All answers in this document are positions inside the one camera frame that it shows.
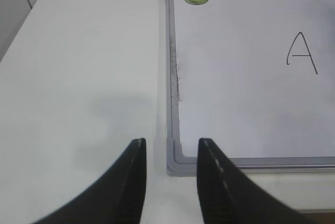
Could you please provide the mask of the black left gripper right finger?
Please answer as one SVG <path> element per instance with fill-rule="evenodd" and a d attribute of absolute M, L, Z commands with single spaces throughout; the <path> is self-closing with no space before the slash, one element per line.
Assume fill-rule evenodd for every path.
<path fill-rule="evenodd" d="M 212 139 L 198 142 L 196 177 L 204 223 L 313 223 L 250 180 Z"/>

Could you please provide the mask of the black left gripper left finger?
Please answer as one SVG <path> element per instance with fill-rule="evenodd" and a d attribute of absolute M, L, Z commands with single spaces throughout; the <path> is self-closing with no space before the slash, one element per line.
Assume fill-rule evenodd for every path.
<path fill-rule="evenodd" d="M 37 222 L 140 223 L 146 185 L 146 140 L 134 139 L 96 182 Z"/>

